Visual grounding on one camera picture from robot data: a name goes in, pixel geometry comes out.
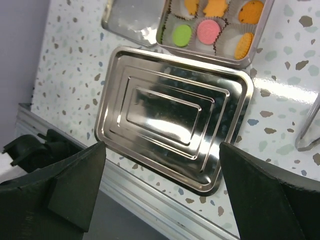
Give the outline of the metal tongs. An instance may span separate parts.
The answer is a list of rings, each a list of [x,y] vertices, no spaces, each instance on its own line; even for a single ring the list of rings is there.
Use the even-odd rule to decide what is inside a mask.
[[[320,93],[307,113],[294,142],[298,152],[310,151],[320,144]]]

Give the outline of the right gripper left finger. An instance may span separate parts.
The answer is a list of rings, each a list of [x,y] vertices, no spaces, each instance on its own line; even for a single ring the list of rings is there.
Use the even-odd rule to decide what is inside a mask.
[[[106,161],[96,144],[0,185],[2,240],[81,240],[88,232]]]

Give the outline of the orange round biscuit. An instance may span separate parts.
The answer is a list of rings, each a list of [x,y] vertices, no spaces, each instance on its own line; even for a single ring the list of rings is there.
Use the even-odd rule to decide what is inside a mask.
[[[241,60],[248,54],[253,38],[254,34],[252,32],[246,32],[243,34],[235,48],[234,58],[236,60]]]
[[[259,0],[248,1],[238,13],[238,20],[243,24],[255,25],[259,22],[264,4]]]

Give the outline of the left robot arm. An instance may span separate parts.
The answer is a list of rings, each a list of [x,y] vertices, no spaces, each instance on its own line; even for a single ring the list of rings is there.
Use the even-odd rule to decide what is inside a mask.
[[[12,158],[11,166],[19,166],[31,173],[67,159],[83,149],[57,131],[49,129],[46,135],[26,134],[16,138],[3,147],[2,153]]]

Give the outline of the orange flower cookie bottom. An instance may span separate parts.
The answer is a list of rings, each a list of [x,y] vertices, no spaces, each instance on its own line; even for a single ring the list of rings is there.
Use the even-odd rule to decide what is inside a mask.
[[[194,16],[199,6],[199,0],[184,0],[184,6],[186,7],[188,13]]]

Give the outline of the orange round biscuit bottom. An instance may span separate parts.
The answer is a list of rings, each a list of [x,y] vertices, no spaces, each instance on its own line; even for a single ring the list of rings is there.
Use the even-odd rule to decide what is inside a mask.
[[[248,1],[238,13],[238,20],[243,24],[255,25],[259,22],[264,4],[259,0]]]

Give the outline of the silver tin lid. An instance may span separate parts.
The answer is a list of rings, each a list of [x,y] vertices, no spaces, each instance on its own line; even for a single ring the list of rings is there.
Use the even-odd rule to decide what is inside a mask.
[[[156,34],[164,0],[108,0],[101,19],[103,29],[145,47],[157,44]]]

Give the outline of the orange flower cookie top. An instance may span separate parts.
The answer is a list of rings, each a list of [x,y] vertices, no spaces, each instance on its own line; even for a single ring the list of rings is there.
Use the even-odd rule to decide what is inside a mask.
[[[209,0],[203,12],[206,17],[223,17],[228,4],[226,0]]]

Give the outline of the green round cookie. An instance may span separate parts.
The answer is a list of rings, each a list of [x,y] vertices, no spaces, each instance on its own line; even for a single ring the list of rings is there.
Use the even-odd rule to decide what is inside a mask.
[[[187,24],[181,24],[175,28],[172,34],[173,43],[177,47],[186,47],[192,36],[192,28]]]

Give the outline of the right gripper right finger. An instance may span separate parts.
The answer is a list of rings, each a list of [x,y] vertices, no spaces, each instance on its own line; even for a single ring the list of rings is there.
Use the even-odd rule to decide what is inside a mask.
[[[229,144],[219,162],[242,240],[318,240],[320,183]]]

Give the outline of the pink round cookie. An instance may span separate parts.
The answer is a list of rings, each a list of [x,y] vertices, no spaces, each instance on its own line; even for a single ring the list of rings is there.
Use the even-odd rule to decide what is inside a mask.
[[[215,20],[206,19],[199,23],[196,29],[196,36],[198,40],[205,45],[212,45],[219,33],[221,28]]]

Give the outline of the orange flower cookie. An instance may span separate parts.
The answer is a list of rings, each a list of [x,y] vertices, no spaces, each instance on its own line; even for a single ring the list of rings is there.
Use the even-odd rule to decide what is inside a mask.
[[[228,4],[226,0],[209,0],[203,12],[206,17],[223,17]]]
[[[184,0],[184,6],[186,7],[188,13],[194,16],[199,6],[199,0]]]

